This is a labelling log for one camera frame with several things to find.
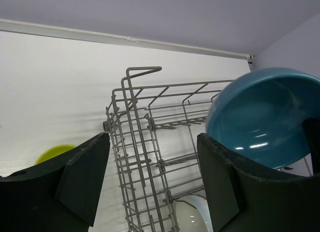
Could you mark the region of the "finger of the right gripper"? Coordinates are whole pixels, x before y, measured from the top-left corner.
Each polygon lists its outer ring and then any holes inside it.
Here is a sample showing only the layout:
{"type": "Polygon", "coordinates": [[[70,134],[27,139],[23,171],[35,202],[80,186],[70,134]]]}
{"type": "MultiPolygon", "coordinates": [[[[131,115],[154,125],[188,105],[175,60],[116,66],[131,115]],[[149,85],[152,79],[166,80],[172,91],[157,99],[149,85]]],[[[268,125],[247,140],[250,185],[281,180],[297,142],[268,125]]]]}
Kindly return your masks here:
{"type": "Polygon", "coordinates": [[[307,118],[302,122],[302,128],[310,150],[313,174],[318,175],[320,173],[320,119],[307,118]]]}

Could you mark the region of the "grey wire dish rack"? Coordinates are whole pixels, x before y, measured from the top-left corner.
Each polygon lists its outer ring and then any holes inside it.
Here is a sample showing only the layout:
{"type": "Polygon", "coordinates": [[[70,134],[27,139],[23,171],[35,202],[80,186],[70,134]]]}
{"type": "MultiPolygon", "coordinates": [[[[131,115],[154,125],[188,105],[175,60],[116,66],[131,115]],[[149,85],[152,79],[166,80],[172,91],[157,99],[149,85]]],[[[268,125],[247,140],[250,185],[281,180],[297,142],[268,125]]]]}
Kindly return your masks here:
{"type": "Polygon", "coordinates": [[[207,200],[197,137],[207,134],[214,99],[234,81],[137,85],[160,71],[128,68],[106,107],[103,127],[111,136],[131,232],[179,232],[176,200],[188,195],[207,200]]]}

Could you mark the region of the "white bowl stack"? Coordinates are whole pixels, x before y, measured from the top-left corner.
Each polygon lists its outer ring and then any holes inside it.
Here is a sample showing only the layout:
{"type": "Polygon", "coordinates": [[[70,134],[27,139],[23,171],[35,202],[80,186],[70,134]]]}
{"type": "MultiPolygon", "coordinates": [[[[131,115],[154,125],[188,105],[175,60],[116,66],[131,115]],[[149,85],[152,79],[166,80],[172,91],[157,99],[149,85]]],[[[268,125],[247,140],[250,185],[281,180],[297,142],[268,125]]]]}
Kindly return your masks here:
{"type": "Polygon", "coordinates": [[[213,232],[207,200],[200,195],[186,195],[176,200],[175,216],[180,232],[213,232]]]}

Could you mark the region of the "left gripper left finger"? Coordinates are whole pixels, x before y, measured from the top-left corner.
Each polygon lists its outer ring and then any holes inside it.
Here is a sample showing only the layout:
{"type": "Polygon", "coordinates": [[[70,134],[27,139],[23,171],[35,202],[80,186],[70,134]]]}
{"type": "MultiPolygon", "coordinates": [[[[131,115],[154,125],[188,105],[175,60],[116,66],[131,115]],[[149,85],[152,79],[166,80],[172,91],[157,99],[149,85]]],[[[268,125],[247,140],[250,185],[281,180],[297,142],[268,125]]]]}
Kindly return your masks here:
{"type": "Polygon", "coordinates": [[[93,227],[110,153],[101,132],[45,162],[0,178],[2,232],[87,232],[93,227]]]}

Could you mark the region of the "blue bowl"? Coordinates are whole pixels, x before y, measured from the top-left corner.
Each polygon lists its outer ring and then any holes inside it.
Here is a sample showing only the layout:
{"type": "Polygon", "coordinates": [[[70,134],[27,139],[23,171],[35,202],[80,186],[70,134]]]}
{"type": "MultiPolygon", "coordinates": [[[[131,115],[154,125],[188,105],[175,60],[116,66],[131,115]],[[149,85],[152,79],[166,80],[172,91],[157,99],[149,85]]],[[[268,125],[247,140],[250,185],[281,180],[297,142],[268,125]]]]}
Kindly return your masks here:
{"type": "Polygon", "coordinates": [[[303,122],[320,116],[320,79],[285,67],[249,72],[213,100],[206,133],[231,151],[272,169],[310,152],[303,122]]]}

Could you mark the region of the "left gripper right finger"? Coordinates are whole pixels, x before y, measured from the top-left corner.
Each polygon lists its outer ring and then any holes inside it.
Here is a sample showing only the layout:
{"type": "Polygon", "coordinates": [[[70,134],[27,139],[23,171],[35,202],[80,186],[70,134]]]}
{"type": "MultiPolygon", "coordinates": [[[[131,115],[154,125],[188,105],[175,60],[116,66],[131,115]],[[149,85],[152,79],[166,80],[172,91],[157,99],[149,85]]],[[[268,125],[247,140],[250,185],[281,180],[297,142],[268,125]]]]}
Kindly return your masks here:
{"type": "Polygon", "coordinates": [[[197,136],[197,151],[214,231],[319,231],[319,175],[266,167],[205,133],[197,136]]]}

